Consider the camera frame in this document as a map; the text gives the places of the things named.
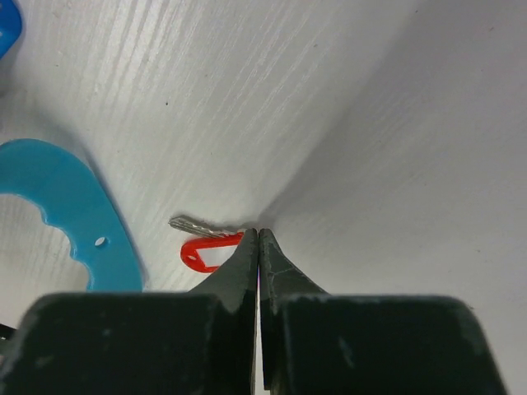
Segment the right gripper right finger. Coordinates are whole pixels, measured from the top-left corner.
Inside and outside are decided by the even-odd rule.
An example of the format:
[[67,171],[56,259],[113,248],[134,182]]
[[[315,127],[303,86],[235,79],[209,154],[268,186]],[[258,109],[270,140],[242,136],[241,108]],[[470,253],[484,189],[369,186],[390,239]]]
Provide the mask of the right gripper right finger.
[[441,295],[331,295],[259,232],[263,385],[272,394],[503,394],[483,330]]

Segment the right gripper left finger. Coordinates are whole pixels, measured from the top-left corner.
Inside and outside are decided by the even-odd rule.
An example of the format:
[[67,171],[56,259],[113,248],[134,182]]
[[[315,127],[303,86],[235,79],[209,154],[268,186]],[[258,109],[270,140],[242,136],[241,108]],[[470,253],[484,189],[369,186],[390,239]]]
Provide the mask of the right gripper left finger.
[[251,394],[259,242],[187,292],[57,293],[26,312],[4,394]]

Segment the red tag key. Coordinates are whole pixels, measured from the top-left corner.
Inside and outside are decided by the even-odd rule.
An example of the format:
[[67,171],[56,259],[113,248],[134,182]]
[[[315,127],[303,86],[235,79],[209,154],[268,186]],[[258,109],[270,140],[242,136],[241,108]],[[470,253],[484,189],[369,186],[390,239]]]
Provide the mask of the red tag key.
[[220,227],[196,220],[190,216],[177,215],[168,220],[171,228],[193,235],[180,248],[181,261],[195,272],[211,274],[220,265],[208,265],[203,260],[202,250],[235,247],[244,236],[245,229]]

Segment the metal key organizer plate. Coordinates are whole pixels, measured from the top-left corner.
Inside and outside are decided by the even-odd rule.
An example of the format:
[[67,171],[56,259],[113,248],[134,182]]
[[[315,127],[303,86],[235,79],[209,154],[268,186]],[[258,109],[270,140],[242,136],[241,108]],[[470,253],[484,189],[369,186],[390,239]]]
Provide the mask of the metal key organizer plate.
[[39,208],[61,230],[70,256],[86,267],[93,291],[142,291],[142,266],[96,175],[70,151],[37,139],[1,146],[1,192]]

